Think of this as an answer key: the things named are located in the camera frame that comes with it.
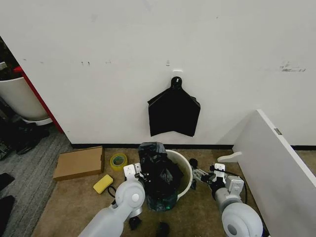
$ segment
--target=black bag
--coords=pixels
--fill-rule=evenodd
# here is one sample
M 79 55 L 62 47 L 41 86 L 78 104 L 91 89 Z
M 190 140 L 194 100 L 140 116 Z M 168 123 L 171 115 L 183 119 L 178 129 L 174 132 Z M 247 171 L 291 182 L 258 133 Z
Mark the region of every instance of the black bag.
M 182 79 L 174 77 L 170 88 L 148 101 L 151 136 L 170 131 L 194 136 L 200 104 L 181 85 Z
M 166 211 L 177 202 L 183 173 L 173 163 L 160 142 L 145 142 L 138 148 L 142 173 L 148 173 L 144 183 L 147 206 L 151 210 Z

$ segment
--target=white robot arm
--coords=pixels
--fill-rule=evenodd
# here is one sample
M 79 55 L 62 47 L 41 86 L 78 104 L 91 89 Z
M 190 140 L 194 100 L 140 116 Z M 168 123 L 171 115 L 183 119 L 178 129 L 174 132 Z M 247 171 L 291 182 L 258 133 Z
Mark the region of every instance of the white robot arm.
M 135 177 L 140 171 L 140 163 L 124 167 L 126 181 L 116 191 L 115 204 L 99 211 L 79 237 L 119 237 L 122 234 L 124 221 L 142 212 L 145 190 Z
M 245 203 L 239 196 L 244 181 L 238 176 L 227 176 L 225 165 L 216 163 L 211 166 L 213 173 L 197 169 L 197 160 L 191 159 L 193 177 L 207 183 L 212 196 L 216 200 L 226 235 L 228 237 L 261 237 L 262 221 L 258 213 Z

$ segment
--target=carpet floor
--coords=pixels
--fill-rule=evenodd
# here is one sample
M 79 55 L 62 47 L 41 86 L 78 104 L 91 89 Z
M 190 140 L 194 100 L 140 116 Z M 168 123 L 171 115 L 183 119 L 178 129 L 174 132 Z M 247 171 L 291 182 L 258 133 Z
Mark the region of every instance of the carpet floor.
M 208 170 L 209 165 L 218 157 L 232 153 L 227 150 L 176 151 L 187 159 L 196 158 L 199 168 L 204 170 Z M 33 232 L 34 237 L 76 237 L 99 210 L 111 204 L 113 198 L 107 192 L 99 195 L 92 186 L 105 174 L 114 178 L 113 186 L 116 188 L 124 181 L 123 172 L 115 172 L 108 165 L 109 157 L 117 152 L 127 154 L 129 163 L 139 161 L 137 149 L 105 149 L 106 165 L 103 174 L 58 182 Z M 316 152 L 303 151 L 298 154 L 315 174 Z M 226 170 L 242 176 L 236 163 L 228 163 Z M 251 192 L 248 192 L 248 204 L 258 211 Z M 209 187 L 203 183 L 197 183 L 197 189 L 189 190 L 172 210 L 153 212 L 144 204 L 139 217 L 142 223 L 134 231 L 125 222 L 123 237 L 154 237 L 161 221 L 170 225 L 170 237 L 225 236 L 216 203 Z
M 54 127 L 50 135 L 24 155 L 11 153 L 0 161 L 0 174 L 15 180 L 0 192 L 0 198 L 15 197 L 13 210 L 3 237 L 31 236 L 56 182 L 52 180 L 58 155 L 71 150 L 70 142 Z

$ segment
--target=trash can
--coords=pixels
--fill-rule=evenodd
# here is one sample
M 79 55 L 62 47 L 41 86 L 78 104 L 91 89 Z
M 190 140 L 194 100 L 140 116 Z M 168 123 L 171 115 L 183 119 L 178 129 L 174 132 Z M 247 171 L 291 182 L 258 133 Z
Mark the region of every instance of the trash can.
M 178 200 L 182 197 L 190 188 L 193 175 L 192 168 L 188 160 L 178 152 L 172 150 L 166 150 L 168 154 L 168 158 L 172 160 L 172 162 L 178 164 L 178 167 L 183 173 L 183 177 L 181 179 L 180 187 L 178 189 Z

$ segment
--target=cable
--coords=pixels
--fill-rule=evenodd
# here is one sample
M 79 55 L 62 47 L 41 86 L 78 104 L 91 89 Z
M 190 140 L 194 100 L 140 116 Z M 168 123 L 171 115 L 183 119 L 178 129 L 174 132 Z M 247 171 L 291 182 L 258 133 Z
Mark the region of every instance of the cable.
M 247 204 L 248 203 L 248 191 L 247 191 L 247 185 L 246 185 L 245 180 L 243 178 L 241 178 L 239 175 L 231 173 L 231 172 L 228 172 L 228 171 L 215 169 L 215 168 L 214 168 L 214 170 L 220 171 L 220 172 L 223 172 L 223 173 L 227 173 L 227 174 L 231 174 L 231 175 L 234 175 L 234 176 L 238 176 L 243 181 L 243 186 L 245 187 L 245 204 Z
M 110 192 L 110 188 L 112 188 L 112 189 L 114 190 L 114 192 L 115 192 L 115 193 L 117 192 L 117 190 L 116 190 L 113 186 L 108 186 L 108 188 L 107 188 L 109 195 L 110 195 L 111 197 L 115 198 L 115 194 L 114 194 L 114 195 L 113 195 L 113 194 L 111 194 L 111 192 Z

